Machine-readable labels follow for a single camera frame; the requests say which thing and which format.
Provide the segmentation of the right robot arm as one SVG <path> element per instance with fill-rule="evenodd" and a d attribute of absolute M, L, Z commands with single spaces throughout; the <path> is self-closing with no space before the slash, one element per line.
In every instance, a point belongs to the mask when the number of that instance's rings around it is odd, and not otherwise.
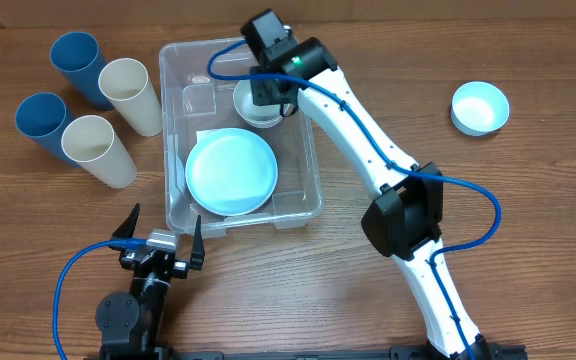
<path fill-rule="evenodd" d="M 489 346 L 467 314 L 445 255 L 475 244 L 447 247 L 441 238 L 443 186 L 490 192 L 442 175 L 434 163 L 419 165 L 379 127 L 360 103 L 345 74 L 316 38 L 298 42 L 246 36 L 257 64 L 250 71 L 259 105 L 291 103 L 314 120 L 347 157 L 371 203 L 362 229 L 384 257 L 401 270 L 425 322 L 433 359 L 488 359 Z"/>

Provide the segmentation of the cream cup front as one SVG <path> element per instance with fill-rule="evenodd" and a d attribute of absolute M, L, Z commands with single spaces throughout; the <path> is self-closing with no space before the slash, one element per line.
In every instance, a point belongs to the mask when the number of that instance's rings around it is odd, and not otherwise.
<path fill-rule="evenodd" d="M 64 130 L 65 155 L 103 182 L 122 189 L 137 178 L 137 167 L 112 125 L 98 115 L 76 118 Z"/>

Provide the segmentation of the light blue bowl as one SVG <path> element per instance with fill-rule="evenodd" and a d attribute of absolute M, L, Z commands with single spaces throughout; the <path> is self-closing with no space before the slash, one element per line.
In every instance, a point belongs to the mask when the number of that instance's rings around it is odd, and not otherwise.
<path fill-rule="evenodd" d="M 452 97 L 452 123 L 465 135 L 478 137 L 496 132 L 506 124 L 510 114 L 506 95 L 487 82 L 467 82 Z"/>

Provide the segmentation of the light blue plate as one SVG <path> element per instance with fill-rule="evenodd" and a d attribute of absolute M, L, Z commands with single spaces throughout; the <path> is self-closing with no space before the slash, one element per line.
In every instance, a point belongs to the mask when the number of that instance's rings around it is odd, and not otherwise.
<path fill-rule="evenodd" d="M 207 211 L 225 217 L 261 207 L 278 177 L 278 162 L 269 144 L 242 128 L 223 128 L 219 140 L 197 143 L 186 161 L 191 195 Z"/>

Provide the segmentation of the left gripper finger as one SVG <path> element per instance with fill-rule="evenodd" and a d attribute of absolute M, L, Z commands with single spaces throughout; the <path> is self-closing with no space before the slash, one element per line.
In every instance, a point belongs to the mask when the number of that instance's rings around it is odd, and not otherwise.
<path fill-rule="evenodd" d="M 201 270 L 205 259 L 205 248 L 201 233 L 202 219 L 198 215 L 195 224 L 195 231 L 193 235 L 193 244 L 189 260 L 189 268 L 192 270 Z"/>
<path fill-rule="evenodd" d="M 139 218 L 140 204 L 136 203 L 129 216 L 112 233 L 112 239 L 132 238 Z"/>

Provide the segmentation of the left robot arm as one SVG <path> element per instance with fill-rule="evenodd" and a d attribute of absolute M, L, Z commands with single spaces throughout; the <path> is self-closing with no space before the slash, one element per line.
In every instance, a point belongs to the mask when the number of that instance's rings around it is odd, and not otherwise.
<path fill-rule="evenodd" d="M 165 303 L 174 278 L 201 270 L 205 248 L 202 220 L 196 219 L 188 260 L 177 257 L 179 236 L 155 230 L 143 244 L 113 245 L 119 263 L 132 272 L 129 290 L 107 295 L 95 315 L 102 334 L 101 359 L 175 359 L 172 346 L 159 340 Z"/>

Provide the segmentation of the grey bowl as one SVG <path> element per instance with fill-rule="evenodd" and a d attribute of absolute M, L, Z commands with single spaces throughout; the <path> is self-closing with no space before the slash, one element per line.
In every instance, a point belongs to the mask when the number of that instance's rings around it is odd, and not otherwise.
<path fill-rule="evenodd" d="M 237 83 L 233 91 L 233 103 L 240 117 L 253 127 L 271 128 L 282 120 L 279 105 L 258 106 L 254 104 L 249 80 L 240 80 Z"/>

